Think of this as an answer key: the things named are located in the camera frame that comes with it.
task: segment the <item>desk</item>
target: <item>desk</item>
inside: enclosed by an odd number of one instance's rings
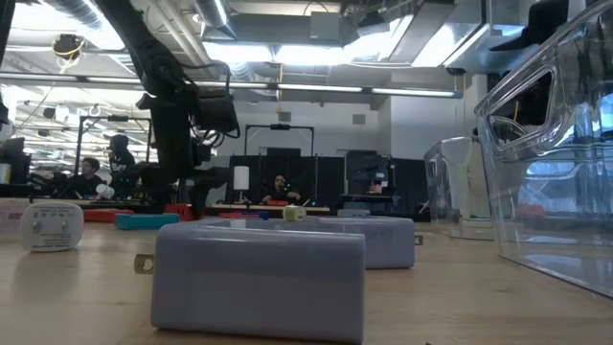
[[[161,210],[154,208],[148,204],[141,204],[139,200],[125,200],[125,201],[111,201],[111,200],[86,200],[86,199],[51,199],[51,198],[34,198],[32,203],[39,202],[66,202],[73,205],[78,205],[83,210],[95,210],[95,209],[122,209],[131,210],[140,214],[159,214]],[[26,197],[0,197],[0,204],[6,203],[29,203],[30,200]]]
[[[421,233],[414,269],[367,272],[365,344],[612,343],[613,301],[500,259],[491,242]],[[154,240],[87,224],[79,250],[29,254],[0,242],[2,344],[306,344],[156,331],[151,276],[133,272],[134,254],[152,253]]]
[[[271,218],[282,218],[284,206],[246,205],[240,204],[213,204],[204,210],[205,216],[218,216],[221,213],[231,213],[237,210],[269,211]],[[306,213],[311,216],[334,216],[328,207],[305,207]]]

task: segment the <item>person in dark jacket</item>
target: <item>person in dark jacket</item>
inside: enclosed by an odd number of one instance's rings
[[[275,176],[275,189],[269,191],[261,200],[262,203],[267,203],[269,200],[300,200],[300,195],[296,192],[291,192],[285,187],[285,176],[281,173]]]
[[[111,152],[108,153],[110,158],[111,172],[120,173],[125,168],[136,164],[134,156],[127,149],[128,139],[125,135],[115,135],[111,137]]]
[[[100,168],[100,162],[96,158],[85,157],[81,162],[80,175],[68,179],[68,190],[66,196],[84,198],[96,196],[96,187],[105,184],[96,172]]]
[[[109,164],[111,166],[110,186],[119,192],[125,188],[125,181],[122,173],[126,168],[136,164],[134,156],[127,149],[128,139],[125,135],[114,135],[111,137],[111,152],[108,153]]]

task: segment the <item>white lamp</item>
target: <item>white lamp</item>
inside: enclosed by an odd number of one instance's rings
[[[242,200],[242,191],[249,190],[249,167],[237,166],[234,167],[234,184],[235,191],[240,191],[240,199]]]

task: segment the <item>black frame structure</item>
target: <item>black frame structure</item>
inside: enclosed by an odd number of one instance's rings
[[[247,140],[249,138],[249,128],[268,128],[270,130],[291,130],[291,129],[308,129],[310,130],[310,156],[314,156],[314,145],[315,145],[315,127],[314,126],[290,126],[290,125],[246,125],[245,133],[243,134],[245,137],[244,151],[242,155],[247,155]]]
[[[85,127],[85,121],[87,120],[92,120],[92,124]],[[127,116],[118,116],[118,115],[111,115],[111,116],[81,116],[79,117],[79,139],[77,139],[77,154],[75,154],[75,175],[79,174],[79,163],[80,163],[80,149],[81,149],[81,144],[83,142],[83,134],[87,133],[87,131],[93,127],[95,124],[98,123],[98,121],[100,120],[106,120],[108,122],[128,122],[128,121],[136,121],[137,123],[139,121],[147,121],[149,123],[148,125],[148,134],[147,134],[147,155],[145,157],[145,161],[149,161],[149,154],[151,152],[151,119],[143,119],[143,118],[135,118],[135,117],[127,117]],[[120,129],[116,129],[116,131],[121,134],[122,131]]]

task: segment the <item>fluorescent light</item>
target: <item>fluorescent light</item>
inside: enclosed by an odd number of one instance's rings
[[[95,31],[91,30],[84,35],[88,41],[94,43],[94,45],[100,49],[122,50],[125,48],[122,39],[115,33],[113,27],[106,22],[102,24],[101,29]]]
[[[411,63],[413,67],[437,67],[453,53],[456,48],[453,30],[447,24],[441,28],[430,38],[428,43],[423,47],[420,54]]]
[[[73,76],[13,72],[0,72],[0,79],[4,81],[77,81],[77,77]]]
[[[379,50],[378,60],[381,61],[385,58],[389,58],[390,55],[394,52],[400,40],[404,36],[404,33],[409,29],[409,25],[413,21],[413,14],[406,15],[400,19],[400,22],[397,23],[396,29],[392,34],[392,37],[388,40],[383,48]],[[394,26],[394,21],[390,23],[390,29]]]
[[[91,120],[85,120],[85,121],[83,121],[83,124],[86,125],[86,126],[93,126],[95,128],[102,129],[102,130],[106,129],[106,126],[101,125],[99,123],[94,123]]]
[[[334,66],[346,61],[340,47],[284,45],[275,61],[298,66]]]
[[[479,31],[477,33],[475,33],[468,41],[466,41],[464,44],[462,44],[460,46],[460,48],[458,48],[458,50],[455,51],[455,53],[453,53],[451,55],[451,57],[449,57],[445,62],[443,62],[443,65],[448,66],[451,63],[453,63],[453,61],[455,61],[456,59],[458,59],[462,54],[464,54],[466,52],[466,50],[468,50],[468,48],[470,48],[470,46],[472,46],[473,44],[475,44],[475,42],[481,38],[482,35],[484,35],[486,32],[489,31],[489,24],[485,24],[481,29],[479,29]]]
[[[90,82],[110,82],[141,86],[141,81],[136,78],[87,77],[86,80]]]
[[[373,93],[378,95],[397,95],[397,96],[423,96],[423,97],[455,97],[452,91],[418,90],[418,89],[392,89],[392,88],[373,88]]]
[[[196,85],[198,86],[208,86],[208,87],[226,87],[225,81],[196,81]],[[267,89],[268,84],[265,82],[241,82],[241,81],[230,81],[231,88],[244,88],[244,89]]]
[[[224,62],[267,62],[272,61],[270,49],[265,45],[204,43],[204,49],[211,59]]]
[[[362,92],[361,87],[356,86],[330,86],[330,85],[306,85],[306,84],[285,84],[278,85],[280,90],[302,90],[302,91],[331,91],[331,92]]]

